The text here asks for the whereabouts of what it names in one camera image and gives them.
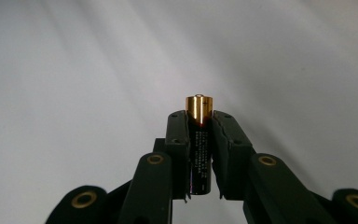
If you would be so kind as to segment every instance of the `aa battery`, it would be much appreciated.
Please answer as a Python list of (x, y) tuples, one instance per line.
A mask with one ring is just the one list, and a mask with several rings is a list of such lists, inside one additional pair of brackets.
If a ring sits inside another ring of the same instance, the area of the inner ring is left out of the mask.
[(211, 191), (211, 118), (212, 97), (197, 94), (186, 98), (186, 113), (190, 137), (190, 194)]

